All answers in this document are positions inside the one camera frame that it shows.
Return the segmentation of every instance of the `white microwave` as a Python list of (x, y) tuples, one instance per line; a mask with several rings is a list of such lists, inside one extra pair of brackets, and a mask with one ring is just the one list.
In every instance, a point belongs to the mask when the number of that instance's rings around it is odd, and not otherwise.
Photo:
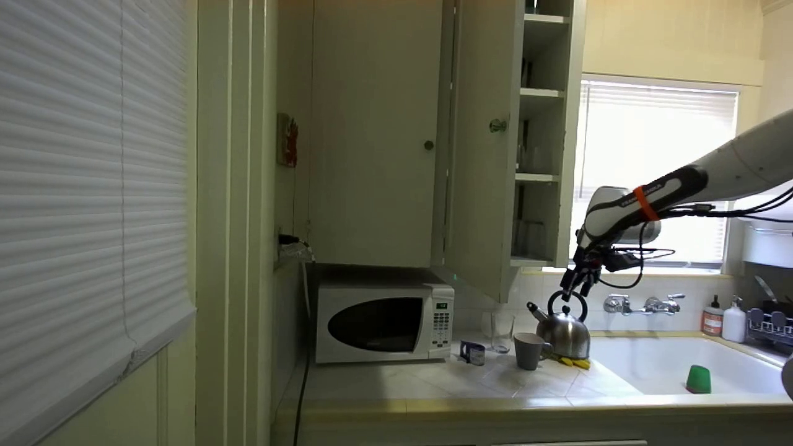
[(454, 288), (444, 282), (321, 282), (315, 361), (425, 361), (451, 351)]

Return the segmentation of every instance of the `dish rack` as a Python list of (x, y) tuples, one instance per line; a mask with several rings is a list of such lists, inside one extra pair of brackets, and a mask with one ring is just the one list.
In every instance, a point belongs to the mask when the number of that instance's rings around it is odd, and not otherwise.
[(773, 344), (773, 350), (791, 354), (793, 351), (793, 318), (781, 311), (762, 313), (751, 307), (746, 313), (746, 333), (757, 343)]

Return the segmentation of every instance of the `window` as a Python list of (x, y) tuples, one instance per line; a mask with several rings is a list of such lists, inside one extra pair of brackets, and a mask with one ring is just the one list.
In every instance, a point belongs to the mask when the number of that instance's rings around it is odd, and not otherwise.
[(191, 322), (186, 8), (0, 2), (0, 444)]
[[(733, 138), (736, 107), (739, 94), (729, 86), (585, 79), (571, 226), (581, 224), (596, 185), (648, 183)], [(726, 224), (719, 219), (664, 220), (648, 249), (674, 249), (674, 255), (648, 266), (721, 268), (724, 239)]]

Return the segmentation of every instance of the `green cup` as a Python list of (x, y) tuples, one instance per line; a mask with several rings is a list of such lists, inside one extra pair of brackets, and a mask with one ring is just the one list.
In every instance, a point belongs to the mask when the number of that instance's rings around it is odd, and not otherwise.
[(685, 389), (692, 394), (711, 394), (711, 371), (708, 371), (708, 366), (692, 364), (689, 366)]

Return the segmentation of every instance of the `soap bottle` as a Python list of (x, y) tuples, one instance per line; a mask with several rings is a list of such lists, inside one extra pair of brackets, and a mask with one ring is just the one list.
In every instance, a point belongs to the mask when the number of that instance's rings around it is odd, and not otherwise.
[(721, 337), (729, 343), (742, 343), (746, 335), (746, 313), (739, 307), (741, 299), (736, 299), (726, 313), (724, 313), (724, 327)]
[(700, 311), (698, 329), (711, 337), (721, 337), (724, 311), (719, 304), (719, 296), (714, 296), (711, 304)]

